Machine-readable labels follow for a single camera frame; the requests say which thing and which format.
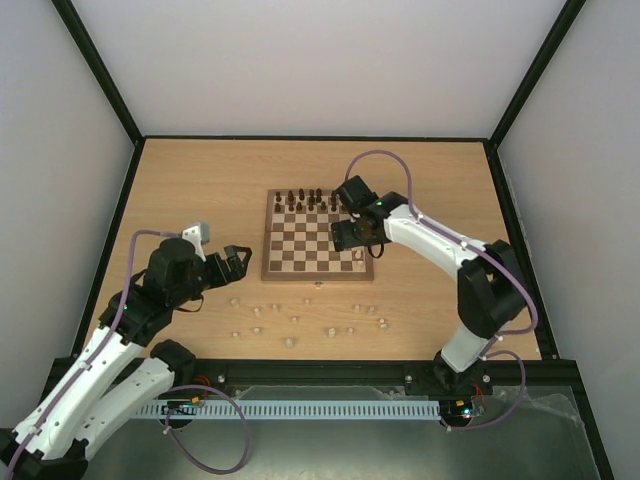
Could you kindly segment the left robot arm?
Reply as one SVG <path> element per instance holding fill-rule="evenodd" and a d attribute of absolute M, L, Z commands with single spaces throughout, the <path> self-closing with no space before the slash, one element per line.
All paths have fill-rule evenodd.
<path fill-rule="evenodd" d="M 229 245 L 205 254 L 192 231 L 163 233 L 138 273 L 128 272 L 83 352 L 37 408 L 1 433 L 9 479 L 80 479 L 98 449 L 134 413 L 167 392 L 195 390 L 196 357 L 166 340 L 118 378 L 184 304 L 246 276 L 252 251 Z"/>

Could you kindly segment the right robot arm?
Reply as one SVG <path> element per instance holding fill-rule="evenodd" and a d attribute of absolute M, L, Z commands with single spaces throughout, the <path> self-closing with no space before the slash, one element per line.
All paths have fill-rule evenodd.
<path fill-rule="evenodd" d="M 534 310 L 512 247 L 463 236 L 424 215 L 405 196 L 378 196 L 359 176 L 330 195 L 347 220 L 331 224 L 338 251 L 402 245 L 429 260 L 456 283 L 461 326 L 434 358 L 433 376 L 447 392 L 460 390 L 471 369 L 507 334 L 504 326 L 524 309 Z"/>

